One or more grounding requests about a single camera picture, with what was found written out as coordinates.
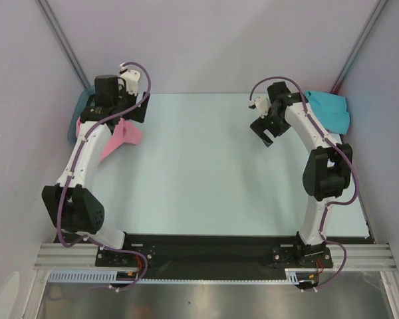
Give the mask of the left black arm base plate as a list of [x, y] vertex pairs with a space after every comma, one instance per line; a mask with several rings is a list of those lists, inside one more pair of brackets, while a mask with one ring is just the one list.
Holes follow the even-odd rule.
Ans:
[[[149, 261], [154, 258], [155, 246], [147, 246], [141, 244], [131, 245], [129, 244], [124, 249], [136, 251], [144, 255]], [[106, 268], [125, 268], [125, 267], [140, 267], [145, 266], [144, 259], [138, 255], [129, 253], [119, 253], [109, 250], [97, 250], [96, 259], [94, 265], [97, 267]]]

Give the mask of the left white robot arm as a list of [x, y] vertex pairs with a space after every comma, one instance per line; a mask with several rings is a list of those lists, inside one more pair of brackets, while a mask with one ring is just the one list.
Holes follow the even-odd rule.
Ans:
[[145, 120], [150, 95], [138, 97], [139, 70], [118, 76], [101, 75], [94, 80], [94, 94], [76, 120], [76, 144], [57, 182], [43, 188], [41, 196], [58, 233], [80, 235], [111, 247], [118, 265], [129, 264], [134, 250], [124, 243], [104, 205], [94, 196], [92, 185], [98, 165], [123, 144], [137, 145], [142, 139], [135, 123]]

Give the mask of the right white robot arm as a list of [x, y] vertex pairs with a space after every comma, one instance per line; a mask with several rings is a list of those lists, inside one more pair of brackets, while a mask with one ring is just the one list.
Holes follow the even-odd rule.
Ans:
[[310, 266], [328, 244], [330, 209], [354, 177], [353, 152], [349, 144], [340, 144], [329, 134], [302, 90], [291, 92], [285, 77], [273, 77], [272, 81], [266, 96], [249, 97], [249, 108], [259, 113], [250, 128], [266, 146], [293, 128], [308, 151], [302, 182], [309, 198], [293, 258], [300, 266]]

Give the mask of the pink t shirt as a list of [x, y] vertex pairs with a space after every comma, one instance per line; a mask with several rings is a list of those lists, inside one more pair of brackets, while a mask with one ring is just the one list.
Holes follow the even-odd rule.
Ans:
[[90, 158], [99, 158], [99, 162], [102, 162], [122, 144], [137, 145], [142, 139], [142, 132], [132, 122], [122, 118], [119, 119], [113, 132], [110, 131], [106, 124], [100, 124], [86, 137], [87, 132], [89, 132], [95, 124], [96, 121], [86, 121], [82, 123], [81, 120], [78, 119], [76, 123], [76, 146], [72, 151], [68, 164], [74, 161], [75, 155], [82, 142], [85, 142], [85, 144], [78, 157], [78, 163], [80, 161], [89, 160]]

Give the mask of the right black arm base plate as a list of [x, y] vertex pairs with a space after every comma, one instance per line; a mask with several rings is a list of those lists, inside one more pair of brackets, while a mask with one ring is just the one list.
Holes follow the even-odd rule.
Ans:
[[331, 252], [325, 243], [320, 245], [273, 247], [271, 258], [275, 268], [332, 268]]

